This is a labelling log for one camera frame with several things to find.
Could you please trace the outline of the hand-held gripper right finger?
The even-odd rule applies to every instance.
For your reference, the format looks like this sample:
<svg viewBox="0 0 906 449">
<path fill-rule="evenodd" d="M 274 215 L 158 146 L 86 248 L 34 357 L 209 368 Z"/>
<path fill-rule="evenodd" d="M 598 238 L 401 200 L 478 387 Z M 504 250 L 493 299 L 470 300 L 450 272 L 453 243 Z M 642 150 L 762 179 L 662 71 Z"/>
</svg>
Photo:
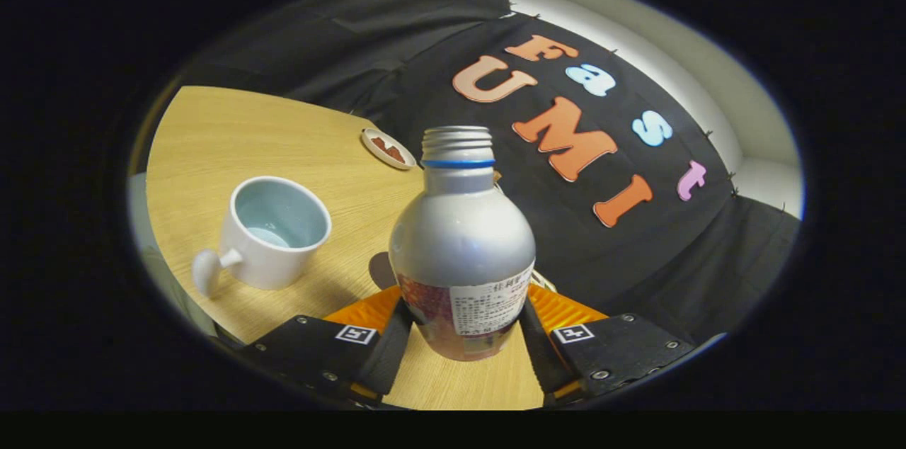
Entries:
<svg viewBox="0 0 906 449">
<path fill-rule="evenodd" d="M 640 314 L 608 316 L 535 284 L 529 286 L 520 326 L 545 404 L 614 393 L 696 351 Z"/>
</svg>

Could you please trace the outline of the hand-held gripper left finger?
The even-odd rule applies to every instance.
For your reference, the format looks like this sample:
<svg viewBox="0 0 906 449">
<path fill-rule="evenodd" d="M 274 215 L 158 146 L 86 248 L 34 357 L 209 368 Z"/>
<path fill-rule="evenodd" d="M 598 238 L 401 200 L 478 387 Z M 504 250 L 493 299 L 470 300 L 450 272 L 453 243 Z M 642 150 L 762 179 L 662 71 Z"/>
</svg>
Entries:
<svg viewBox="0 0 906 449">
<path fill-rule="evenodd" d="M 394 387 L 411 326 L 401 288 L 392 285 L 323 319 L 296 314 L 241 356 L 306 393 L 378 407 Z"/>
</svg>

